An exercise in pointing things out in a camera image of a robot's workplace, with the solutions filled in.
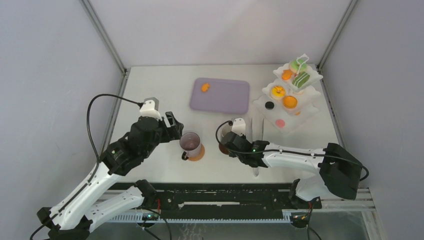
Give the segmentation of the dark wooden round coaster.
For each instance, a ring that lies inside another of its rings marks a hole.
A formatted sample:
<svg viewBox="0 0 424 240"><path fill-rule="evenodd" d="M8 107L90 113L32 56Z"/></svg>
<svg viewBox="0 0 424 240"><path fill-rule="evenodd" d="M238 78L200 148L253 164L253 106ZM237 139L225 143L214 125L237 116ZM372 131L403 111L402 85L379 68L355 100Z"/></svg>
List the dark wooden round coaster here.
<svg viewBox="0 0 424 240"><path fill-rule="evenodd" d="M224 155L228 155L229 154L229 150L222 144L218 145L219 150L221 151L221 153L223 153Z"/></svg>

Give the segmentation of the purple mug black handle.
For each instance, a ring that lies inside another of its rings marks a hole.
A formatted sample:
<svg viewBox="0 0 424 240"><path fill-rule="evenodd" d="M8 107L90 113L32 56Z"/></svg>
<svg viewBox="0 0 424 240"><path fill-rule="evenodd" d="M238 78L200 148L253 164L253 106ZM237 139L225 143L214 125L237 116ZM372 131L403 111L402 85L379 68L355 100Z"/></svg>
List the purple mug black handle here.
<svg viewBox="0 0 424 240"><path fill-rule="evenodd" d="M187 161L188 158L197 156L200 152L201 144L201 138L197 133L184 133L179 140L179 145L183 150L181 159Z"/></svg>

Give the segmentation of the steel white serving tongs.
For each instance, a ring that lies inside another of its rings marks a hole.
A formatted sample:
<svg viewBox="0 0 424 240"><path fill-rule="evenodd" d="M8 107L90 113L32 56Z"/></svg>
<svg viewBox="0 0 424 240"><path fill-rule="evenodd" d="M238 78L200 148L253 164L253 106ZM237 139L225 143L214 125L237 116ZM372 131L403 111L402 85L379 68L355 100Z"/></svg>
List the steel white serving tongs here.
<svg viewBox="0 0 424 240"><path fill-rule="evenodd" d="M250 122L250 133L251 140L254 142L256 140L264 139L264 128L265 128L265 119L263 116L252 118Z"/></svg>

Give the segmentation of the woven rattan coaster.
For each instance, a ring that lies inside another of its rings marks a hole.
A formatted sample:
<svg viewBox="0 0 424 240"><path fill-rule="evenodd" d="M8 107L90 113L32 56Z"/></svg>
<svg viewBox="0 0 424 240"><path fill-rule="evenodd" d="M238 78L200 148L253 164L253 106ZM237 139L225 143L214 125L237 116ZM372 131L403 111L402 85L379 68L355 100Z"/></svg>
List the woven rattan coaster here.
<svg viewBox="0 0 424 240"><path fill-rule="evenodd" d="M191 161L191 162L197 162L199 160L201 160L205 155L205 147L203 144L200 145L200 152L197 156L195 157L189 157L187 160Z"/></svg>

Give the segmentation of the pink macaron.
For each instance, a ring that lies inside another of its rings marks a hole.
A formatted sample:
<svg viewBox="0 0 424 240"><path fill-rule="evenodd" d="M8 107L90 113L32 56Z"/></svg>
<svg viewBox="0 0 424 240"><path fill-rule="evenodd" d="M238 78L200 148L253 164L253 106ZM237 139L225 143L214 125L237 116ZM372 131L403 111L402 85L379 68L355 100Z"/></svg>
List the pink macaron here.
<svg viewBox="0 0 424 240"><path fill-rule="evenodd" d="M286 122L283 120L283 119L277 119L276 121L275 121L275 125L278 127L278 128L284 128L285 127L285 125L286 125Z"/></svg>

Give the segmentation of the black sandwich cookie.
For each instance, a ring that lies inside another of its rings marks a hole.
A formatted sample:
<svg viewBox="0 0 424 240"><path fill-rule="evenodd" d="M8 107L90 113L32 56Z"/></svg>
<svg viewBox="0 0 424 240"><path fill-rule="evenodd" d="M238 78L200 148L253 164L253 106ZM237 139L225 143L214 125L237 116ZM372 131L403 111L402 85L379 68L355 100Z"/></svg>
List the black sandwich cookie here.
<svg viewBox="0 0 424 240"><path fill-rule="evenodd" d="M264 106L267 110L273 110L275 107L275 104L272 101L267 101Z"/></svg>

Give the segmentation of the white three tier stand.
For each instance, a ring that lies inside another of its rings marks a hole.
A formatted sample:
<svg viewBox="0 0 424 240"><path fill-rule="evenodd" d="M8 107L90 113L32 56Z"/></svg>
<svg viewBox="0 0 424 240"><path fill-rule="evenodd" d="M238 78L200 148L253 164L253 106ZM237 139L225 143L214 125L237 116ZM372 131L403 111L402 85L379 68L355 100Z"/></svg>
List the white three tier stand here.
<svg viewBox="0 0 424 240"><path fill-rule="evenodd" d="M309 118L319 112L319 109L313 105L313 102L321 96L321 93L317 91L315 87L313 87L313 84L320 81L323 76L319 74L317 70L314 70L310 65L308 65L310 58L306 54L303 54L294 60L298 59L303 59L307 63L305 72L310 74L310 78L306 84L304 84L301 88L297 88L292 84L292 81L299 73L294 73L289 80L282 79L282 73L284 70L289 69L289 63L293 61L291 60L290 62L278 67L273 71L276 79L269 83L266 87L262 88L263 95L252 102L256 109L263 115L263 117L283 135L289 134L290 132L296 130ZM275 100L271 98L270 91L273 86L282 86L286 91L285 96L295 97L298 101L296 108L285 108L282 102L283 99ZM273 102L274 109L267 110L265 108L266 102ZM285 127L278 128L275 125L275 121L278 119L285 121Z"/></svg>

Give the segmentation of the yellow frosted donut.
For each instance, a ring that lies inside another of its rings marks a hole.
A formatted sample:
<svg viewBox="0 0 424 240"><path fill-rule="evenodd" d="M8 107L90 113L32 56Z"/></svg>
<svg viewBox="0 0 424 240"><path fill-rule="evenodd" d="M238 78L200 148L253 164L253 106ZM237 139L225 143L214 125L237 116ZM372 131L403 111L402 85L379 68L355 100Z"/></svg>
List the yellow frosted donut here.
<svg viewBox="0 0 424 240"><path fill-rule="evenodd" d="M270 96L274 100L282 100L286 95L286 90L281 85L275 85L270 90Z"/></svg>

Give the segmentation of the orange egg tart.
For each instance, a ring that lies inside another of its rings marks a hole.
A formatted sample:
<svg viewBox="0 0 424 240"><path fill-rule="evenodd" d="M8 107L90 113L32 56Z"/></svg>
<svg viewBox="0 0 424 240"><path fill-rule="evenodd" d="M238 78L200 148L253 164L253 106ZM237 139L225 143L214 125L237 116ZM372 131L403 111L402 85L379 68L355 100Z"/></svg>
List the orange egg tart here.
<svg viewBox="0 0 424 240"><path fill-rule="evenodd" d="M287 95L282 99L282 104L287 109L294 109L298 105L298 100L291 95Z"/></svg>

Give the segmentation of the orange bear cookie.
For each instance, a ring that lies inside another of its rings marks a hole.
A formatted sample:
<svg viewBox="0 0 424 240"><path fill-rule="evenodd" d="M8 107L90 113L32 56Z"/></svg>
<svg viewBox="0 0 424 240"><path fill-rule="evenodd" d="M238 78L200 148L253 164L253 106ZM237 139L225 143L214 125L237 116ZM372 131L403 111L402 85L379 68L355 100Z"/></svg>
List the orange bear cookie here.
<svg viewBox="0 0 424 240"><path fill-rule="evenodd" d="M281 75L281 78L284 80L284 81L288 81L288 80L290 80L291 79L291 77L294 75L294 72L293 71L291 71L290 69L285 69L284 71L283 71L283 73L282 73L282 75Z"/></svg>

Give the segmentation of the green striped cake slice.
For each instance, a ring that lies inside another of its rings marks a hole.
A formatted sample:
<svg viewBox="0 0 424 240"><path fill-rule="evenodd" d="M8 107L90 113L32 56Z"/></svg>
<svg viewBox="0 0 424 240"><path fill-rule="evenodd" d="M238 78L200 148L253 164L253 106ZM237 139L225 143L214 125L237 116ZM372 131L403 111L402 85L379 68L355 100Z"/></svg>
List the green striped cake slice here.
<svg viewBox="0 0 424 240"><path fill-rule="evenodd" d="M294 78L294 80L292 81L292 84L295 87L300 89L304 84L306 84L309 81L310 77L311 75L308 74L307 72L301 72Z"/></svg>

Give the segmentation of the black mug white inside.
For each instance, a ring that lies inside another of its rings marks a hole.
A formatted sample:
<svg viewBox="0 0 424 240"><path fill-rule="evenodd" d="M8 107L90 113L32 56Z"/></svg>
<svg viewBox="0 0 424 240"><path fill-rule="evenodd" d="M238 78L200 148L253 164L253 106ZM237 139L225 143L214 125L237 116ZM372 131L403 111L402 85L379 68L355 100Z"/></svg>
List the black mug white inside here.
<svg viewBox="0 0 424 240"><path fill-rule="evenodd" d="M226 123L222 126L220 129L220 139L222 139L227 133L229 133L232 130L232 125Z"/></svg>

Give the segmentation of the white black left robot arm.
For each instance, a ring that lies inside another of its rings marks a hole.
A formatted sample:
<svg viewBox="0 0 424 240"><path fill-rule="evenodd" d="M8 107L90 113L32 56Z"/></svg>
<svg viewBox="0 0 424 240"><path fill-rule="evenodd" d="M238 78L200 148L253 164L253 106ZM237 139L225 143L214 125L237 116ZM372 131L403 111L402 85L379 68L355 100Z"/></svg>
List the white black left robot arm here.
<svg viewBox="0 0 424 240"><path fill-rule="evenodd" d="M111 186L138 167L161 143L180 140L184 125L171 111L158 119L140 116L123 137L111 143L87 177L60 203L37 212L51 240L85 240L111 218L133 208L153 207L157 196L145 179L136 181L120 195L97 200Z"/></svg>

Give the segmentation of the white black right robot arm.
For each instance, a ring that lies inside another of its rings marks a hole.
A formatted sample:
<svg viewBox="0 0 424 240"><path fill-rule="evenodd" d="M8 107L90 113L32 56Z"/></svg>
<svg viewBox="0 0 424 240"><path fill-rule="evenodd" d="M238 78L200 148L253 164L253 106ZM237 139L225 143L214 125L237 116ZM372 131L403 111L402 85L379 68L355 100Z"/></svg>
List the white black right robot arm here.
<svg viewBox="0 0 424 240"><path fill-rule="evenodd" d="M312 176L297 179L292 184L289 203L302 208L318 197L336 196L355 200L362 171L366 167L337 143L325 148L304 149L280 146L265 140L249 142L244 136L227 133L220 143L230 157L253 168L290 168L311 173Z"/></svg>

